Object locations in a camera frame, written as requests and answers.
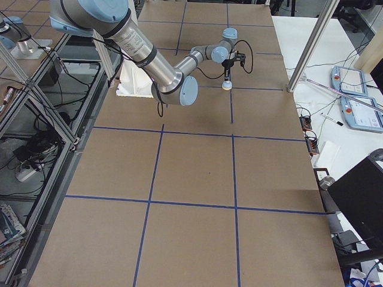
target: gray floor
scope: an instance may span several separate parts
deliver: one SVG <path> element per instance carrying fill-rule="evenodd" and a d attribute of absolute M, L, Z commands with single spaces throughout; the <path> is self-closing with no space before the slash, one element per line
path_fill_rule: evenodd
<path fill-rule="evenodd" d="M 325 3 L 326 3 L 326 0 L 297 0 L 295 16 L 296 17 L 316 17 L 323 9 Z M 277 15 L 291 16 L 291 1 L 290 1 L 290 6 L 287 7 L 287 0 L 284 0 L 281 8 L 277 12 Z M 351 40 L 355 48 L 368 42 L 369 38 L 371 38 L 372 36 L 368 29 L 368 26 L 363 25 L 364 23 L 361 23 L 361 24 L 364 27 L 359 29 L 357 33 L 353 33 L 352 31 L 354 30 L 354 27 L 351 26 L 346 21 L 341 20 L 341 25 L 344 28 L 346 34 L 348 35 L 348 38 Z"/>

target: white desk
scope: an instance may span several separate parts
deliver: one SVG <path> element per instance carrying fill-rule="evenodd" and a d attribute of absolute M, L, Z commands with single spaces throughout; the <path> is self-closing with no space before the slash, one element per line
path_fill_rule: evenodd
<path fill-rule="evenodd" d="M 278 35 L 282 55 L 284 56 L 285 66 L 286 68 L 294 68 L 311 34 L 316 19 L 273 17 L 273 22 Z M 348 39 L 341 24 L 336 19 L 331 19 L 308 66 L 336 63 L 345 60 L 353 50 L 354 46 Z M 346 62 L 345 66 L 349 67 L 355 58 L 352 57 L 352 59 Z M 330 87 L 330 71 L 333 66 L 334 65 L 326 65 L 307 68 L 305 73 L 307 78 Z M 366 75 L 366 81 L 369 80 L 371 80 L 370 75 Z M 369 88 L 368 92 L 369 96 L 375 97 L 378 103 L 383 104 L 383 96 L 379 90 Z M 326 106 L 335 99 L 335 97 L 335 94 L 307 82 L 300 83 L 294 92 L 295 102 L 309 109 L 311 112 L 315 112 Z M 322 112 L 327 113 L 329 108 L 330 107 L 324 109 Z M 335 103 L 329 115 L 336 120 L 344 122 L 339 101 Z M 320 112 L 312 117 L 313 131 L 317 133 L 318 136 L 323 121 L 324 118 L 320 115 Z M 377 148 L 382 148 L 383 134 L 351 130 L 346 124 L 341 127 L 327 120 L 323 125 L 322 134 L 320 136 L 320 151 L 325 141 L 332 141 L 341 147 L 332 167 L 327 167 L 330 175 L 337 180 L 372 151 Z"/>

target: stack of papers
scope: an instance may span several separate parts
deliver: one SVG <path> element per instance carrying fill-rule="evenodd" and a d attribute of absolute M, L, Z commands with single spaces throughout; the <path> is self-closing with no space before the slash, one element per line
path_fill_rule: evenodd
<path fill-rule="evenodd" d="M 7 262 L 8 257 L 23 245 L 25 232 L 12 207 L 0 201 L 0 263 Z"/>

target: black monitor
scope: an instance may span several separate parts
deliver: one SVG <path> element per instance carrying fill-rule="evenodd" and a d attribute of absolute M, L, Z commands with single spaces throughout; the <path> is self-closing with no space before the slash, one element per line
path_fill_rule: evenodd
<path fill-rule="evenodd" d="M 329 193 L 369 248 L 383 247 L 383 169 L 371 156 L 343 175 Z"/>

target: blue cable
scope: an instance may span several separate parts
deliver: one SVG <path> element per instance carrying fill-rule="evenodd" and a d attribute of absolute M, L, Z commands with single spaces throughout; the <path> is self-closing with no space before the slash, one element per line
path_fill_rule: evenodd
<path fill-rule="evenodd" d="M 379 263 L 381 262 L 382 260 L 379 260 L 377 263 L 375 263 L 375 265 L 370 269 L 370 271 L 367 273 L 367 277 L 366 277 L 366 281 L 363 285 L 363 287 L 367 287 L 367 284 L 368 284 L 368 281 L 369 281 L 369 277 L 370 277 L 370 274 L 372 272 L 372 270 L 374 270 L 378 265 Z"/>

